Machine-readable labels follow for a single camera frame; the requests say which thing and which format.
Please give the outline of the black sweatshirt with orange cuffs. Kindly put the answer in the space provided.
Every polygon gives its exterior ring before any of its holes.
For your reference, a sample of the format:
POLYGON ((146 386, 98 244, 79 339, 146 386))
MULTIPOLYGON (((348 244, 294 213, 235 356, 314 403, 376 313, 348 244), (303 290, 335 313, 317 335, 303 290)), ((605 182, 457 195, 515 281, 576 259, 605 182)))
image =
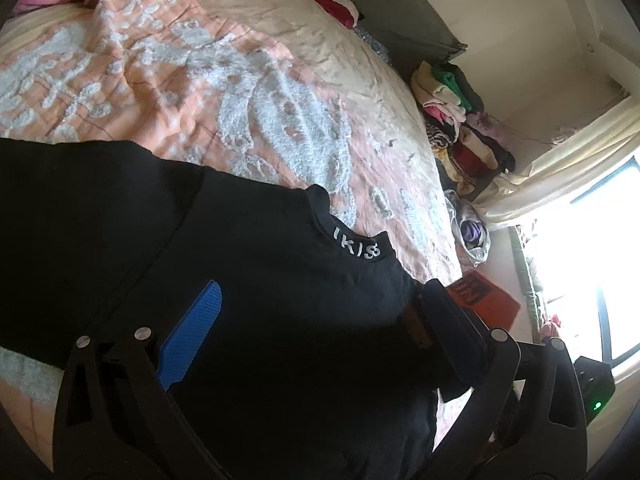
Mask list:
POLYGON ((66 479, 408 479, 445 356, 386 234, 126 141, 1 143, 1 344, 66 479))

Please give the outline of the plastic bag with clothes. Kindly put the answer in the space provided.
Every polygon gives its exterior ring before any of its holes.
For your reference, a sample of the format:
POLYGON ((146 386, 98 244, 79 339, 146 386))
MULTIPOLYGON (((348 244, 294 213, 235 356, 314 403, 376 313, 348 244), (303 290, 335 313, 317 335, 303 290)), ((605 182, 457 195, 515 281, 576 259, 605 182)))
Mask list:
POLYGON ((485 223, 468 200, 460 198, 454 190, 445 192, 451 231, 463 262, 476 268, 487 261, 491 240, 485 223))

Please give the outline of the pile of folded clothes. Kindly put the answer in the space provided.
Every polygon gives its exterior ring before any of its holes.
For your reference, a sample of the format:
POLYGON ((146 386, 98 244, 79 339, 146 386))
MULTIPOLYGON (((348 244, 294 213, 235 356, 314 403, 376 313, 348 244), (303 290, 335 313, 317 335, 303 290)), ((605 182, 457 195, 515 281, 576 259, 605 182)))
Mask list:
POLYGON ((410 88, 445 190, 475 200, 495 178, 515 169, 509 133, 486 112, 458 66, 423 61, 410 88))

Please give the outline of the red bag on floor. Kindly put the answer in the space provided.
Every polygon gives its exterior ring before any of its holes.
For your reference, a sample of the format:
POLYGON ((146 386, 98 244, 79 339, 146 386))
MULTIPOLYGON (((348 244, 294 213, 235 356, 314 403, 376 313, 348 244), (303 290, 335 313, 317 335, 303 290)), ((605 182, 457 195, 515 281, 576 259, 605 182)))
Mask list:
POLYGON ((475 270, 448 285, 446 291, 460 307, 474 311, 489 328, 510 330, 520 310, 514 298, 475 270))

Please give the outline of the cream window curtain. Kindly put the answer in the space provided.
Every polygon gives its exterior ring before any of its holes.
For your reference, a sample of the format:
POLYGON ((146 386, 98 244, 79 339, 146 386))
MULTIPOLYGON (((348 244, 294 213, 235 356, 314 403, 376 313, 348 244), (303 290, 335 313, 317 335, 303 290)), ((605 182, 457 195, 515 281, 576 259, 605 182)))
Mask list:
POLYGON ((639 100, 630 96, 518 174, 495 178, 474 200, 491 229, 515 226, 544 208, 574 200, 639 151, 639 100))

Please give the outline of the peach and white bedspread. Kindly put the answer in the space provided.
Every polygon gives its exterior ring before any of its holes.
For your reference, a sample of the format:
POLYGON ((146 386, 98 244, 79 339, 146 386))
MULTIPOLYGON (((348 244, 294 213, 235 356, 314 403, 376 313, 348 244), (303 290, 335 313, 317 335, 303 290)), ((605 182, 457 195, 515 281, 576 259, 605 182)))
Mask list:
MULTIPOLYGON (((1 49, 1 143, 132 142, 172 162, 282 188, 317 185, 355 233, 386 234, 423 285, 460 273, 413 96, 366 44, 286 0, 100 0, 1 49)), ((1 405, 53 468, 64 374, 1 345, 1 405)))

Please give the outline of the grey bed headboard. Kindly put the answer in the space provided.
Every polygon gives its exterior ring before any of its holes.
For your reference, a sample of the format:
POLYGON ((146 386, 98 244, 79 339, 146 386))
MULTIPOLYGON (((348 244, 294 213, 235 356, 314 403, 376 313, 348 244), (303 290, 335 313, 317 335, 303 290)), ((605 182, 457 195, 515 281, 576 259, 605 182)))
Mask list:
POLYGON ((446 63, 466 51, 428 0, 350 1, 363 16, 362 28, 386 47, 403 80, 423 61, 446 63))

